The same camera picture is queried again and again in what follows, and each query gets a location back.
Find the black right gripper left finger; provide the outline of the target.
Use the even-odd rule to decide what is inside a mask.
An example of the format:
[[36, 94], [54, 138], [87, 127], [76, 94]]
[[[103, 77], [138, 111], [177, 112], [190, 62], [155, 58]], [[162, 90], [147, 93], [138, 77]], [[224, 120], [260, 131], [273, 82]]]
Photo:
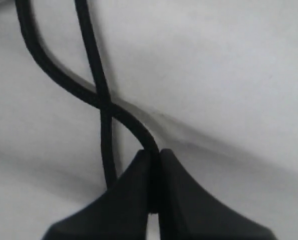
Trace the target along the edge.
[[149, 213], [150, 156], [134, 159], [103, 195], [79, 212], [54, 223], [45, 240], [144, 240]]

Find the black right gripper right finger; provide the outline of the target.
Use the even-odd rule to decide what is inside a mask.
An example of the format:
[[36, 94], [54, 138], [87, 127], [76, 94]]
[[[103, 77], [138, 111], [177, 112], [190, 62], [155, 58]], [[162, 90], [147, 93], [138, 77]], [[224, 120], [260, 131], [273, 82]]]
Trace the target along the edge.
[[162, 197], [159, 210], [163, 240], [272, 240], [274, 234], [230, 209], [186, 171], [170, 149], [160, 152]]

